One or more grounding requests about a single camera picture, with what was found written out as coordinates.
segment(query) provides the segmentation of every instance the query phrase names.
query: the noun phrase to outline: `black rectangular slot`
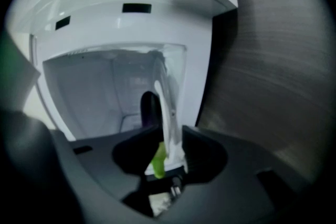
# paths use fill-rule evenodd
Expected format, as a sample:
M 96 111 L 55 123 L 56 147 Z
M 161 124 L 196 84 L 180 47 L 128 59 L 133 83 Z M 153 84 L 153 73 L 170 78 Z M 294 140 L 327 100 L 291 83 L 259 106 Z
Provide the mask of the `black rectangular slot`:
M 59 20 L 58 22 L 56 22 L 56 28 L 55 30 L 58 30 L 59 28 L 62 28 L 62 27 L 65 27 L 67 26 L 68 24 L 70 24 L 70 16 L 62 19 L 62 20 Z
M 151 4 L 124 3 L 122 6 L 123 13 L 151 13 L 151 11 Z
M 92 150 L 92 147 L 90 146 L 81 146 L 81 147 L 76 147 L 73 149 L 73 152 L 78 155 L 78 154 L 82 154 L 82 153 L 85 153 L 87 151 L 91 151 Z
M 257 178 L 276 210 L 287 206 L 295 199 L 295 192 L 273 170 L 262 171 L 257 174 Z

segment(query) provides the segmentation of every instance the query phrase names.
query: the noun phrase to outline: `white plastic panel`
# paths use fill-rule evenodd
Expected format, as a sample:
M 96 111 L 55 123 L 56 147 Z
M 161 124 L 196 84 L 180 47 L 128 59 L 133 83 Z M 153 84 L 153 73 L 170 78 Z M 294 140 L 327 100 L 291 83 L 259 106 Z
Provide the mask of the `white plastic panel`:
M 165 47 L 170 51 L 175 48 L 182 54 L 180 58 L 185 59 L 183 47 L 156 45 L 145 52 L 139 52 L 144 46 L 124 47 L 127 49 L 73 52 L 44 62 L 44 76 L 52 100 L 76 139 L 140 128 L 140 100 L 145 92 L 155 92 L 156 80 L 165 85 L 167 99 L 172 102 L 171 79 L 167 77 L 162 52 Z M 183 73 L 184 63 L 180 66 Z M 173 80 L 180 87 L 178 79 Z
M 73 52 L 117 49 L 127 46 L 142 48 L 158 44 L 183 45 L 185 72 L 180 73 L 181 57 L 174 50 L 164 51 L 169 72 L 182 80 L 181 87 L 172 86 L 172 96 L 178 92 L 176 117 L 178 124 L 194 126 L 202 102 L 211 50 L 212 19 L 174 9 L 170 5 L 152 3 L 151 14 L 121 13 L 122 2 L 89 6 L 64 16 L 71 16 L 70 24 L 55 31 L 55 23 L 37 32 L 33 43 L 33 63 L 41 72 L 38 88 L 44 104 L 56 126 L 69 140 L 75 140 L 51 98 L 43 62 Z

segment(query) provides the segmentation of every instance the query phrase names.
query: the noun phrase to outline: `white plastic housing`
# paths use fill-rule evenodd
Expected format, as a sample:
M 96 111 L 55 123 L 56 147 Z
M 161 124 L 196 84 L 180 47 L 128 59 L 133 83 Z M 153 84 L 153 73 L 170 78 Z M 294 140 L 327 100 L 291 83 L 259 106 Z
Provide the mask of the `white plastic housing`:
M 124 3 L 150 4 L 151 13 L 123 13 Z M 52 97 L 53 89 L 48 86 L 44 64 L 55 62 L 60 56 L 77 55 L 89 50 L 109 48 L 109 51 L 113 51 L 130 46 L 156 46 L 162 49 L 164 46 L 176 45 L 176 48 L 183 48 L 183 53 L 177 53 L 176 58 L 167 58 L 167 62 L 173 63 L 171 67 L 176 67 L 167 69 L 167 72 L 173 72 L 173 76 L 180 79 L 176 88 L 178 90 L 174 93 L 177 123 L 179 126 L 194 126 L 207 76 L 212 18 L 236 7 L 237 0 L 15 0 L 7 25 L 12 32 L 31 34 L 31 60 L 41 73 L 38 80 L 40 97 L 55 125 L 69 140 L 75 140 L 115 132 L 112 127 L 104 129 L 101 126 L 109 125 L 104 125 L 104 117 L 117 117 L 112 114 L 109 116 L 111 110 L 105 108 L 87 114 L 87 117 L 96 117 L 95 122 L 102 122 L 101 126 L 85 127 L 85 124 L 73 120 L 77 127 L 70 127 L 71 124 L 66 123 L 68 120 L 65 117 L 71 115 L 71 109 L 57 108 L 59 104 L 55 104 L 55 100 L 61 101 Z M 56 30 L 56 22 L 68 16 L 69 25 Z M 99 70 L 100 67 L 98 64 L 92 68 Z M 82 73 L 84 81 L 85 74 L 93 76 L 93 69 L 90 69 L 92 73 Z M 107 80 L 107 74 L 102 75 L 105 76 L 103 81 Z M 98 89 L 104 87 L 95 82 L 91 85 L 96 87 L 97 94 L 100 92 Z M 84 92 L 88 89 L 78 87 L 77 91 Z M 73 132 L 82 132 L 83 136 L 74 135 L 70 130 L 76 128 L 78 131 Z

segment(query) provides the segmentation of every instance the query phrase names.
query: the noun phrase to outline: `green object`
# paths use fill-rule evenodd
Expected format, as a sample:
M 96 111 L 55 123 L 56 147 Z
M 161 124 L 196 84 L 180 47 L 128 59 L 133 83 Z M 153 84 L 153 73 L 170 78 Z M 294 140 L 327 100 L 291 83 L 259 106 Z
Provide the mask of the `green object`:
M 22 111 L 38 77 L 39 72 L 17 48 L 9 33 L 0 32 L 0 108 Z
M 152 165 L 154 169 L 154 176 L 157 179 L 164 178 L 164 160 L 166 159 L 166 148 L 164 142 L 159 143 L 159 148 L 157 149 L 154 158 L 152 159 Z

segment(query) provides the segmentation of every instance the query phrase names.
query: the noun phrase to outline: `dark gray floor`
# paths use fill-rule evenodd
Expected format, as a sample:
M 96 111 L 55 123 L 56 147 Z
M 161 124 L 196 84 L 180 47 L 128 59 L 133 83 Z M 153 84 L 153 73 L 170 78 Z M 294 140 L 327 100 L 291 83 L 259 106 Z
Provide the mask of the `dark gray floor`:
M 199 126 L 271 150 L 304 177 L 334 121 L 335 31 L 324 0 L 238 0 L 215 24 Z

